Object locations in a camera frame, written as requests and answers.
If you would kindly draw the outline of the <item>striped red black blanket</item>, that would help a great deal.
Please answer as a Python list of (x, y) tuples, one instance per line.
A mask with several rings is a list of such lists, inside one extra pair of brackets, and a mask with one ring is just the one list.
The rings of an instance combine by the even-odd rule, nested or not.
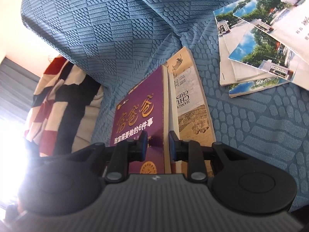
[(25, 138), (39, 156), (71, 154), (90, 145), (103, 87), (59, 55), (40, 78)]

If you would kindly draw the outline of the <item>grey curtain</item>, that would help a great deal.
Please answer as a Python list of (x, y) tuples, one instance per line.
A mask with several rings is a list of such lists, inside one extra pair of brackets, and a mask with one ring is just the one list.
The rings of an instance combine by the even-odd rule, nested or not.
[(27, 69), (4, 58), (1, 62), (1, 117), (24, 122), (39, 79)]

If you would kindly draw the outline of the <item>scenic photo envelope top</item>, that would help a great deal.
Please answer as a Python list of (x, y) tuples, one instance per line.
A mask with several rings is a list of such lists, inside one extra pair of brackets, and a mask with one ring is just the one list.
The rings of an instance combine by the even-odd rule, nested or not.
[(308, 89), (308, 0), (247, 0), (233, 15), (289, 47), (298, 64), (289, 82)]

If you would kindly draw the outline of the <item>purple gold book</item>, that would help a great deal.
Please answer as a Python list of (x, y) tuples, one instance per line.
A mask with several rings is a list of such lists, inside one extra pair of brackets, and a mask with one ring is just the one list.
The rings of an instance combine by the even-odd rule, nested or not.
[(159, 66), (116, 106), (110, 145), (135, 139), (146, 131), (147, 152), (141, 162), (129, 164), (130, 173), (171, 173), (169, 155), (169, 75)]

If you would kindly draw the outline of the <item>white orange finance book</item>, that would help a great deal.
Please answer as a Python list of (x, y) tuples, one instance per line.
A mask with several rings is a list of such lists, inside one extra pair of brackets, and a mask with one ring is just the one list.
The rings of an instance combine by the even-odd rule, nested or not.
[[(174, 86), (174, 76), (172, 73), (168, 73), (169, 82), (169, 131), (174, 131), (177, 137), (180, 136), (179, 121), (177, 114), (177, 102)], [(170, 151), (170, 163), (171, 173), (182, 173), (182, 161), (175, 161), (172, 156), (172, 139), (169, 138), (169, 151)]]

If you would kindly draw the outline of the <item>scenic photo envelope bottom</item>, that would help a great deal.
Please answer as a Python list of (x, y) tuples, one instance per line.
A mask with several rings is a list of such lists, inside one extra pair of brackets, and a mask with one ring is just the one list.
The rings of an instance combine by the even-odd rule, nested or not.
[(261, 78), (253, 81), (230, 85), (228, 95), (233, 98), (263, 91), (286, 83), (288, 83), (288, 81), (279, 77)]

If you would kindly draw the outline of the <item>blue textured sofa cover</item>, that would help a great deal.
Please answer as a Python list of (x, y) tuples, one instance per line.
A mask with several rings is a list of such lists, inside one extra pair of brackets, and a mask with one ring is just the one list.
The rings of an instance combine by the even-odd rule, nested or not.
[(285, 84), (230, 98), (219, 85), (214, 10), (237, 0), (23, 0), (23, 24), (103, 85), (93, 142), (110, 141), (116, 104), (183, 46), (194, 57), (216, 139), (294, 177), (308, 204), (308, 91)]

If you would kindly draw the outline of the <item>scenic photo envelope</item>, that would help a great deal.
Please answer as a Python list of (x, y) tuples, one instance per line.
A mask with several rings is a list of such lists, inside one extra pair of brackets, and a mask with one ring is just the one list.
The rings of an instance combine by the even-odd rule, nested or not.
[(297, 70), (293, 63), (295, 53), (281, 42), (254, 26), (248, 27), (235, 50), (229, 55), (263, 72), (292, 81)]
[(288, 81), (279, 77), (261, 78), (253, 81), (230, 85), (228, 95), (233, 98), (263, 91), (286, 83), (288, 83)]
[(298, 64), (289, 82), (308, 89), (308, 0), (247, 0), (233, 15), (289, 47)]
[(221, 86), (269, 77), (269, 75), (263, 71), (238, 61), (232, 61), (228, 58), (236, 49), (249, 27), (247, 22), (233, 15), (233, 13), (239, 9), (240, 5), (244, 5), (245, 1), (246, 0), (239, 0), (214, 11), (219, 42), (219, 84)]

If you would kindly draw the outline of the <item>brown antique painting book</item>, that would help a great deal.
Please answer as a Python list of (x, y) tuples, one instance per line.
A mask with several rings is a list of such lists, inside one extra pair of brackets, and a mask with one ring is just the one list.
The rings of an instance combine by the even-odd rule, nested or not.
[[(201, 79), (191, 51), (181, 48), (166, 63), (174, 76), (179, 121), (179, 140), (197, 141), (202, 148), (207, 175), (212, 172), (210, 159), (212, 143), (216, 141), (210, 110)], [(187, 174), (187, 162), (182, 161), (182, 174)]]

